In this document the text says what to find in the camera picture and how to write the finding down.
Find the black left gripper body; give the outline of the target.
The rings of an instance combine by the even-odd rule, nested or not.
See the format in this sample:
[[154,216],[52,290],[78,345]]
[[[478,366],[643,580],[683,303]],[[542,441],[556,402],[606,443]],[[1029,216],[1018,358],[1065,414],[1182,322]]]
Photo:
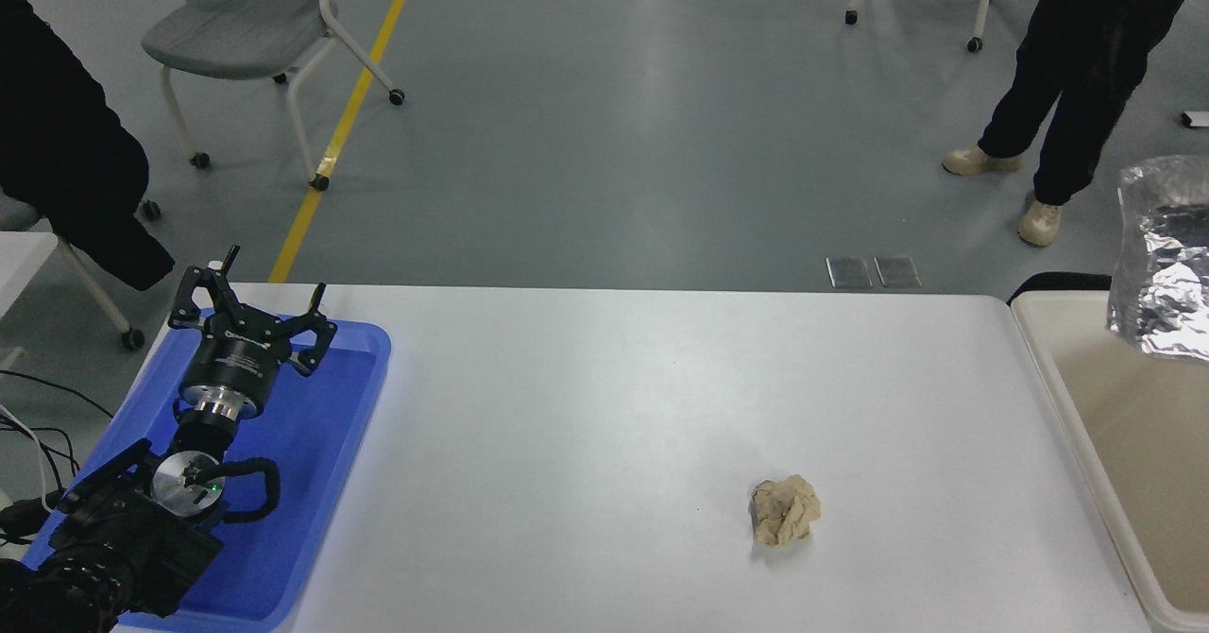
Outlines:
[[264,329],[254,329],[250,324],[238,327],[227,318],[207,316],[179,395],[184,400],[199,400],[204,391],[224,388],[247,400],[267,400],[280,365],[290,354],[291,344],[283,337],[272,339]]

